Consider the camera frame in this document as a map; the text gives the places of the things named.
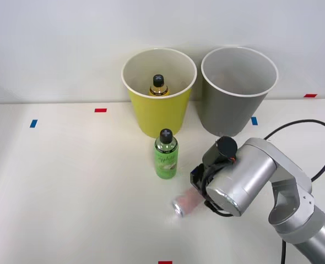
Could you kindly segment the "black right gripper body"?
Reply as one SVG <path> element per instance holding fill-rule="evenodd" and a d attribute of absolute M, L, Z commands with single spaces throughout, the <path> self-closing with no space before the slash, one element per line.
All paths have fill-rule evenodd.
<path fill-rule="evenodd" d="M 210 166 L 208 168 L 205 168 L 203 164 L 199 166 L 202 166 L 201 174 L 193 175 L 192 172 L 190 172 L 190 182 L 202 196 L 207 196 L 207 186 L 213 180 L 215 166 Z"/>

